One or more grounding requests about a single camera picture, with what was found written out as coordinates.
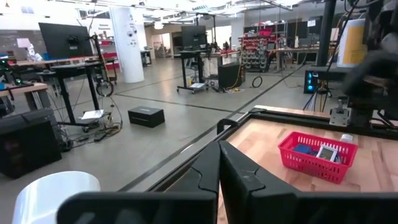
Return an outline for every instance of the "gray concrete floor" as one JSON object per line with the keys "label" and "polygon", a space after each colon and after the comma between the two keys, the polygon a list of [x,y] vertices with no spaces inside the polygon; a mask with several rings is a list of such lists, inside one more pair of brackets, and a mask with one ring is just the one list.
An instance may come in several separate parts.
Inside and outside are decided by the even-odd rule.
{"label": "gray concrete floor", "polygon": [[[80,170],[96,176],[104,191],[142,191],[172,169],[176,155],[183,149],[193,153],[215,137],[215,124],[222,118],[238,119],[254,105],[279,106],[302,109],[310,95],[303,94],[305,68],[282,82],[280,73],[263,74],[263,84],[251,88],[257,74],[248,74],[242,85],[244,91],[237,93],[216,93],[213,90],[191,94],[190,91],[176,92],[182,84],[179,59],[157,59],[153,65],[144,68],[145,81],[135,84],[123,83],[119,76],[113,100],[118,105],[124,122],[122,131],[100,143],[86,144],[63,154],[61,161],[35,170],[19,179],[11,180],[0,175],[1,223],[10,223],[17,194],[29,183],[65,170]],[[93,109],[87,81],[68,83],[70,101],[75,116]],[[55,97],[53,108],[57,119],[66,118],[67,113],[60,97]],[[336,106],[336,98],[328,99],[326,111]],[[100,107],[110,111],[109,98],[99,99]],[[15,100],[16,113],[28,111],[22,96]],[[127,110],[137,106],[162,108],[164,124],[146,128],[129,124]],[[113,109],[115,121],[120,117]],[[80,128],[67,127],[70,133],[81,133]]]}

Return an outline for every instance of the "red plastic basket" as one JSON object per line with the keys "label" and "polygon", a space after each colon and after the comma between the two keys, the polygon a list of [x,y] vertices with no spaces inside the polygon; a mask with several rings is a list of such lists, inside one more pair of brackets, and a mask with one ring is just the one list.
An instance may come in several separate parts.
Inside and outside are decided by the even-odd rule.
{"label": "red plastic basket", "polygon": [[[341,164],[293,151],[299,144],[310,146],[314,151],[319,151],[321,145],[333,147],[338,150]],[[358,149],[355,144],[298,132],[292,132],[278,147],[284,166],[336,184],[341,183],[348,168],[353,165]]]}

